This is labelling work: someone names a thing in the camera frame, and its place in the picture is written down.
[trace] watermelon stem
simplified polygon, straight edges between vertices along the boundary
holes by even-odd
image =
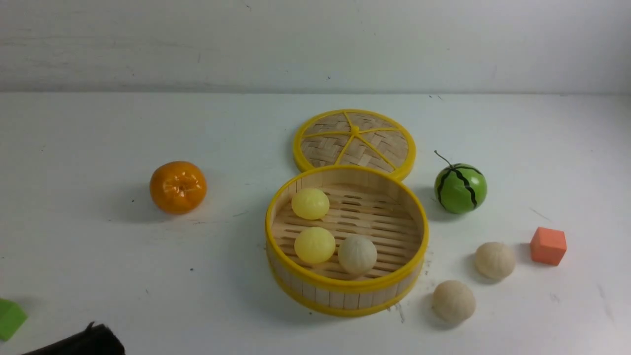
[[[446,162],[447,162],[447,164],[449,164],[449,167],[450,167],[451,169],[453,169],[453,168],[454,168],[454,166],[453,166],[453,165],[451,165],[451,163],[449,162],[449,160],[445,159],[445,157],[443,157],[442,155],[438,154],[438,152],[437,152],[436,150],[434,150],[434,153],[436,153],[436,155],[438,155],[439,157],[441,157],[441,158],[442,158],[442,160],[446,161]]]

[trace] black stripe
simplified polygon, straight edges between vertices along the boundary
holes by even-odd
[[[454,172],[456,173],[458,179],[462,180],[464,188],[466,188],[467,191],[469,191],[469,193],[471,194],[471,203],[473,204],[473,209],[475,209],[478,206],[478,202],[475,200],[475,191],[473,191],[473,188],[471,188],[471,185],[469,185],[469,180],[467,180],[458,170],[454,169]]]
[[[442,191],[442,188],[445,186],[445,180],[447,180],[447,176],[449,176],[449,174],[451,174],[451,170],[452,169],[449,169],[447,171],[447,174],[444,174],[442,176],[442,178],[440,179],[440,184],[438,185],[438,189],[437,189],[437,191],[438,191],[438,202],[440,202],[440,204],[443,207],[445,207],[445,205],[442,204],[442,197],[440,196],[440,192]]]
[[[478,169],[476,169],[476,168],[474,168],[474,167],[471,167],[471,166],[460,166],[460,165],[461,165],[461,164],[456,164],[456,165],[454,165],[454,167],[455,167],[456,169],[469,169],[469,170],[473,170],[473,171],[477,172],[478,174],[480,174],[480,175],[484,176],[484,174],[482,174],[482,173],[481,173]]]

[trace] yellow ball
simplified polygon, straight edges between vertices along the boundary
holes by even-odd
[[[320,189],[302,189],[292,198],[292,210],[300,218],[320,219],[329,212],[329,198]]]
[[[293,249],[305,263],[323,263],[335,252],[335,238],[322,227],[310,227],[298,234]]]

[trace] black object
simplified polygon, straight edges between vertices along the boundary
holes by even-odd
[[[93,324],[81,333],[23,355],[125,355],[125,347],[108,327]]]

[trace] ball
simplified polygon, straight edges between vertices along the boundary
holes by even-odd
[[[436,176],[434,194],[447,211],[465,214],[480,207],[487,198],[487,180],[469,164],[449,164]]]
[[[377,263],[377,248],[366,237],[349,236],[339,244],[338,261],[349,274],[363,275]]]
[[[475,307],[473,292],[460,281],[445,281],[434,289],[432,308],[447,323],[458,324],[471,318]]]
[[[489,279],[502,280],[515,270],[515,254],[503,243],[484,243],[476,250],[475,267]]]
[[[176,160],[157,168],[149,182],[153,203],[168,214],[186,214],[199,206],[208,186],[204,173],[193,163]]]
[[[292,210],[303,219],[320,219],[329,212],[329,198],[316,188],[305,188],[292,198]]]
[[[293,249],[305,263],[323,263],[335,252],[335,238],[322,227],[310,227],[298,234]]]

